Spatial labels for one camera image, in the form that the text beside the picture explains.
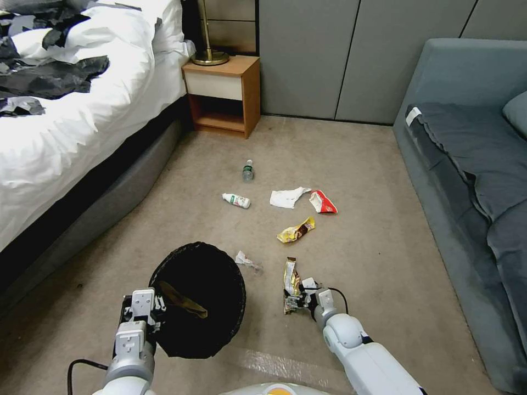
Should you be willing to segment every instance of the small white bottle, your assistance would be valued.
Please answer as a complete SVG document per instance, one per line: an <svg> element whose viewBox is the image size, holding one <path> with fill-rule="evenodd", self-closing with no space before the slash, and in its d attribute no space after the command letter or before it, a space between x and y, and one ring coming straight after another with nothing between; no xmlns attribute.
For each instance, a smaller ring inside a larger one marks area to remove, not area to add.
<svg viewBox="0 0 527 395"><path fill-rule="evenodd" d="M227 200L230 204L233 206L243 207L243 208L249 208L251 205L251 201L247 199L246 197L241 197L234 194L223 194L221 197L224 200Z"/></svg>

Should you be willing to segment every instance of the carpet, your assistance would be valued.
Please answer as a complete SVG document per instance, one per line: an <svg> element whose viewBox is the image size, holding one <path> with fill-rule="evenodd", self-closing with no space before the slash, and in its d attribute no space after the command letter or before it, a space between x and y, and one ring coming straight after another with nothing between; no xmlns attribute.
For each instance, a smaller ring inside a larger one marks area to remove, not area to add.
<svg viewBox="0 0 527 395"><path fill-rule="evenodd" d="M242 181L253 159L255 179ZM293 210L271 190L322 189L339 209L315 213L309 195ZM248 210L221 199L251 199ZM278 232L313 215L316 229L284 245ZM76 358L110 362L121 298L147 285L175 248L214 244L263 266L242 267L245 317L232 342L207 360L168 359L158 348L154 391L218 394L266 381L351 393L309 314L283 314L286 257L303 278L347 296L350 313L430 394L496 394L410 184L391 128L263 117L248 140L191 133L146 199L34 289L0 325L0 393L65 393ZM337 306L343 303L335 296ZM91 394L104 373L74 370Z"/></svg>

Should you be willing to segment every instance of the black trash bin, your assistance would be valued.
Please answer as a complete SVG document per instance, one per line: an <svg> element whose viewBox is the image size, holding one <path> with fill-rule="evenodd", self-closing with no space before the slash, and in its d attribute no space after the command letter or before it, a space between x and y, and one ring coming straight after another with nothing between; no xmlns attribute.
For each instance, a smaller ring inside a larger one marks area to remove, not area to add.
<svg viewBox="0 0 527 395"><path fill-rule="evenodd" d="M245 284L234 260L204 242L172 251L149 286L167 310L156 340L169 357L208 358L238 332L245 311Z"/></svg>

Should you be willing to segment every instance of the lamp base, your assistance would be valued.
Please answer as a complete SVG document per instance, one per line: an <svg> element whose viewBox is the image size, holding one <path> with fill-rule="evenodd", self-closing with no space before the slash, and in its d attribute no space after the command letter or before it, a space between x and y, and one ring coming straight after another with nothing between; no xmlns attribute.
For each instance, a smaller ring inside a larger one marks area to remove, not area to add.
<svg viewBox="0 0 527 395"><path fill-rule="evenodd" d="M228 62L229 54L222 51L212 51L212 58L209 59L207 51L200 51L192 55L190 59L200 66L216 66Z"/></svg>

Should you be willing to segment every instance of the label tag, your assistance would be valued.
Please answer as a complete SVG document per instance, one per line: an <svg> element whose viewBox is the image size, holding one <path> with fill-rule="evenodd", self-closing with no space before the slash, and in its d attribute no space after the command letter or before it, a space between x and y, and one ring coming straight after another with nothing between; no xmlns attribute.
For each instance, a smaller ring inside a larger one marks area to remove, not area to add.
<svg viewBox="0 0 527 395"><path fill-rule="evenodd" d="M406 117L406 125L408 125L408 127L410 127L410 125L412 124L413 120L415 118L417 118L418 115L421 115L421 111L417 107L414 107L412 109L412 111L410 111L408 113L408 116Z"/></svg>

